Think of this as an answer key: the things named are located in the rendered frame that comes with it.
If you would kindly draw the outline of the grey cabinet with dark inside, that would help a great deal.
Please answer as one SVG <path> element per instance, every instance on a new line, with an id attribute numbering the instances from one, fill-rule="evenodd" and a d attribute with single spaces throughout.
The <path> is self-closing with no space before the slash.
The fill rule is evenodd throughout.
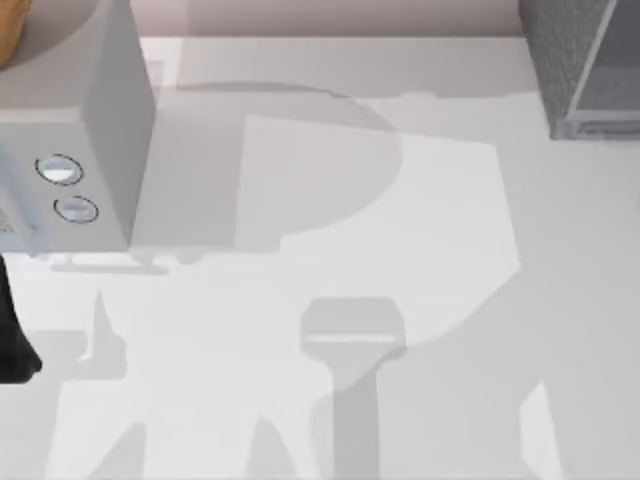
<path id="1" fill-rule="evenodd" d="M 640 0 L 518 0 L 550 137 L 640 141 Z"/>

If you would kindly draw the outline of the pale microwave oven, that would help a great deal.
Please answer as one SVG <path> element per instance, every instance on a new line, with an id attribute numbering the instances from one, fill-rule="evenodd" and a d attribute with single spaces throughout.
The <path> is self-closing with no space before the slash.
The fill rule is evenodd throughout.
<path id="1" fill-rule="evenodd" d="M 0 71 L 0 253 L 127 250 L 155 113 L 131 0 L 32 0 Z M 40 177 L 35 161 L 56 153 L 80 163 L 81 181 Z M 99 217 L 64 221 L 53 202 L 71 196 Z"/>

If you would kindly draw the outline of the orange bread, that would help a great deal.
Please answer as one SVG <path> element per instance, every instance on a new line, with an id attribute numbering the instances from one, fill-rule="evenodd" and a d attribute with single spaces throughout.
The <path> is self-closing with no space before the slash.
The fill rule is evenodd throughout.
<path id="1" fill-rule="evenodd" d="M 0 70 L 15 55 L 31 5 L 32 0 L 0 0 Z"/>

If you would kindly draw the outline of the small round microwave knob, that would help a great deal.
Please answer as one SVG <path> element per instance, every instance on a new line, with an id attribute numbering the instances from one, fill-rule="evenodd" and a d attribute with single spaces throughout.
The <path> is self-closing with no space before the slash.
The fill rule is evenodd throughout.
<path id="1" fill-rule="evenodd" d="M 82 196 L 56 199 L 53 208 L 60 218 L 74 224 L 92 223 L 99 217 L 98 206 Z"/>

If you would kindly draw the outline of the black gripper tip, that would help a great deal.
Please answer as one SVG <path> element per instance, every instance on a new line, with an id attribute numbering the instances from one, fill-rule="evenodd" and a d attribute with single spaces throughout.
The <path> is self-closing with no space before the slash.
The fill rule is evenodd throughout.
<path id="1" fill-rule="evenodd" d="M 26 384 L 42 367 L 18 320 L 6 262 L 0 254 L 0 385 Z"/>

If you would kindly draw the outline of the large round microwave knob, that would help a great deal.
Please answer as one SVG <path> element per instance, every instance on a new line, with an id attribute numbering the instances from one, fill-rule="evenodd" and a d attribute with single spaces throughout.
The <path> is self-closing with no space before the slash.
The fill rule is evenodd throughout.
<path id="1" fill-rule="evenodd" d="M 84 177 L 84 169 L 72 157 L 56 153 L 35 161 L 35 169 L 41 178 L 59 186 L 71 186 Z"/>

